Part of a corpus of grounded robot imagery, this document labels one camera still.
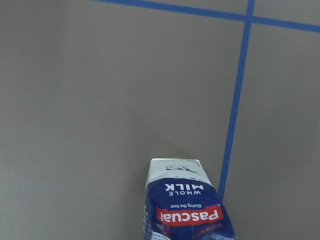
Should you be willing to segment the blue white milk carton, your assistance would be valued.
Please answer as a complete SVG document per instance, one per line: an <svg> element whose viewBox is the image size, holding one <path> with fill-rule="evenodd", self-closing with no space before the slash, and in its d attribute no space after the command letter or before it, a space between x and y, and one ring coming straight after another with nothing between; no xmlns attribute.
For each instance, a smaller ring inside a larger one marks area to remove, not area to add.
<svg viewBox="0 0 320 240"><path fill-rule="evenodd" d="M231 220L197 159L153 158L145 185L145 240L234 240Z"/></svg>

